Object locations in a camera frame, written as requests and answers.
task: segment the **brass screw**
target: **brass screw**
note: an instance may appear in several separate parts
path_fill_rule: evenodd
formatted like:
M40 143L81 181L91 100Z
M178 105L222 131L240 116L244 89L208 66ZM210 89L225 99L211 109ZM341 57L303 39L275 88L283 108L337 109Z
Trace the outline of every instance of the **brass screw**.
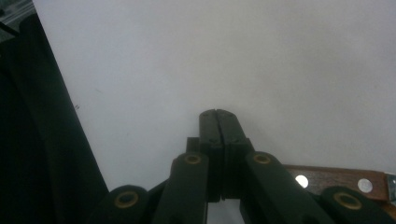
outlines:
M185 161L186 163L188 163L188 164L195 165L195 164L198 164L198 163L201 162L201 157L196 156L196 155L188 155L188 156L186 156L186 157L184 158L184 161Z
M254 155L253 160L260 164L268 164L271 162L271 159L267 155Z
M125 191L120 193L116 200L114 200L114 204L118 208L128 208L134 206L137 201L139 201L139 195L134 191Z
M359 199L343 191L334 193L333 198L336 202L343 205L347 209L359 210L362 208L361 201L359 201Z

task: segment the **white table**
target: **white table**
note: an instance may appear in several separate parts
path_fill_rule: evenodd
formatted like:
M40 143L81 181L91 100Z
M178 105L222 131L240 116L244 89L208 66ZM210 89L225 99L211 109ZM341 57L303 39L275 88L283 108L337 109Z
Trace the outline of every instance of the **white table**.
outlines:
M34 3L109 189L167 178L211 108L284 163L396 172L393 0Z

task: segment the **black plastic part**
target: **black plastic part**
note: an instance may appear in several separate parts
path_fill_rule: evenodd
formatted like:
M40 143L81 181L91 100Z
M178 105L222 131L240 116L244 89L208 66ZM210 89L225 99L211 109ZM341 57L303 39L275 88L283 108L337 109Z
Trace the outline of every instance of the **black plastic part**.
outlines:
M88 219L89 224L147 223L148 193L136 186L112 190L99 203Z
M174 160L153 224L206 223L208 163L201 153L184 153Z
M241 203L245 211L241 212L247 223L334 223L274 156L252 152L245 161L246 188Z
M239 199L242 192L242 164L245 156L253 151L245 137L238 118L233 113L217 110L219 129L224 144L224 168L222 199Z
M161 184L148 191L148 206L146 209L146 219L144 223L151 223L155 211L157 211L158 204L160 203L163 190L166 187L168 180L163 181Z
M208 201L220 200L224 163L224 149L219 131L216 110L208 110L199 116L199 150L210 160L207 181Z
M199 138L198 137L188 137L186 152L199 152Z
M395 224L396 222L376 203L347 188L332 187L320 195L324 209L343 224Z

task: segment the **knife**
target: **knife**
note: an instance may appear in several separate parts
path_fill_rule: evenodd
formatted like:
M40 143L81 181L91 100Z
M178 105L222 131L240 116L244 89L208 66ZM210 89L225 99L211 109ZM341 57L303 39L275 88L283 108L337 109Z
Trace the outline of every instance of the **knife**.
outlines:
M320 194L328 187L354 189L396 219L396 175L378 171L285 165L289 173L307 191Z

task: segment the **wooden knife handle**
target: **wooden knife handle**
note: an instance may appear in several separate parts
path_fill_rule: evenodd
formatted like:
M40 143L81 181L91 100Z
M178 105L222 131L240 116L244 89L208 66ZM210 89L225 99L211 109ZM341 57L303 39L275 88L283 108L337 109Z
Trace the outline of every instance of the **wooden knife handle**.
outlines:
M386 174L382 172L295 165L285 165L285 167L294 178L297 175L304 175L308 179L308 187L305 189L314 194L320 194L328 187L341 186L354 189L374 201L389 201L388 180ZM371 191L361 191L358 183L362 179L371 182L373 186Z

